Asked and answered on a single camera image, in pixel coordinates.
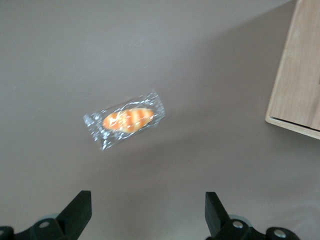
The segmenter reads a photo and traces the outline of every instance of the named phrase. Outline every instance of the gray table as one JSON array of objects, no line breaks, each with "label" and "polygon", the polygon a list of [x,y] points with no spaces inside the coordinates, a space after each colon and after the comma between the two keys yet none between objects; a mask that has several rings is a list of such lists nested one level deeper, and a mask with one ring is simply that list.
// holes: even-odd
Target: gray table
[{"label": "gray table", "polygon": [[[264,121],[294,1],[0,1],[0,225],[80,190],[80,240],[205,239],[206,191],[261,232],[320,235],[320,141]],[[82,117],[156,90],[160,126],[104,152]]]}]

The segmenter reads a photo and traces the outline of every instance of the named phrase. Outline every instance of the wooden board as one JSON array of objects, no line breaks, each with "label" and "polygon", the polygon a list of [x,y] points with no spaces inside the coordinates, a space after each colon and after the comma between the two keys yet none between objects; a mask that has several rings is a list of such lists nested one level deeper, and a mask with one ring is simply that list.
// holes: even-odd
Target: wooden board
[{"label": "wooden board", "polygon": [[320,138],[320,0],[298,0],[266,121]]}]

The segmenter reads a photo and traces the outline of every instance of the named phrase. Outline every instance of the screw head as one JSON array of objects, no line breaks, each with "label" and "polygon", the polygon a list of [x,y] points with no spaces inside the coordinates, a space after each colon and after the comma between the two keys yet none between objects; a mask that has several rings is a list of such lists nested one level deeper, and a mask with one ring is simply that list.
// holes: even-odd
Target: screw head
[{"label": "screw head", "polygon": [[242,229],[244,227],[244,225],[240,221],[234,221],[232,225],[237,229]]},{"label": "screw head", "polygon": [[44,221],[44,222],[42,222],[42,223],[39,224],[39,228],[43,229],[43,228],[45,228],[45,227],[48,227],[49,224],[50,224],[49,222]]},{"label": "screw head", "polygon": [[284,231],[280,230],[280,229],[276,229],[274,230],[274,235],[276,235],[279,238],[285,239],[287,237],[287,235],[284,233]]}]

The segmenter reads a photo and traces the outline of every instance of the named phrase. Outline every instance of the orange candy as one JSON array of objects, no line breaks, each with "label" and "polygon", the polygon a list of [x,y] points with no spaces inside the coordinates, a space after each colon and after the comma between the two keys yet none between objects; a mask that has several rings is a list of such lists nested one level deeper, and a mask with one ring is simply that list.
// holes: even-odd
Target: orange candy
[{"label": "orange candy", "polygon": [[127,134],[134,133],[150,123],[155,113],[148,108],[132,108],[111,113],[103,120],[103,127]]}]

